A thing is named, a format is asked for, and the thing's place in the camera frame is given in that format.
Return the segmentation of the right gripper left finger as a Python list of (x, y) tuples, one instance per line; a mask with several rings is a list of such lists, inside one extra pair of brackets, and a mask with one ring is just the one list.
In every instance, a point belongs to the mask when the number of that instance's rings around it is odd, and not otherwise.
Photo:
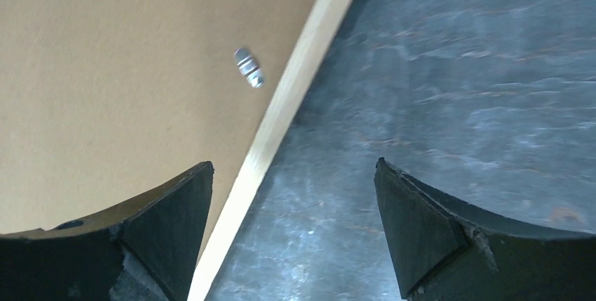
[(214, 167), (54, 229), (1, 236), (2, 300), (186, 300)]

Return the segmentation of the wooden picture frame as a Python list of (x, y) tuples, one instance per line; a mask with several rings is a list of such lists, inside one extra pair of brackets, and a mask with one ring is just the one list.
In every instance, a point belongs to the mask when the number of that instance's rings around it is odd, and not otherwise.
[(198, 261), (189, 300), (204, 300), (353, 0), (315, 0)]

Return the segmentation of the brown cardboard backing board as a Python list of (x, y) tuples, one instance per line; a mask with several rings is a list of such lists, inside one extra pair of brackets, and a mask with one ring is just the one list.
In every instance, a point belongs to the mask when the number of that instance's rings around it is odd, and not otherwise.
[[(210, 233), (315, 0), (1, 0), (1, 232), (215, 168)], [(253, 88), (233, 57), (265, 77)]]

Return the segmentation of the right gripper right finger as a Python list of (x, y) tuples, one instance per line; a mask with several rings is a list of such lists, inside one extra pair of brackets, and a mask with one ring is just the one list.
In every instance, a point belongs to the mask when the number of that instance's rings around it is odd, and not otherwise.
[(403, 299), (595, 299), (594, 234), (489, 212), (384, 158), (374, 183)]

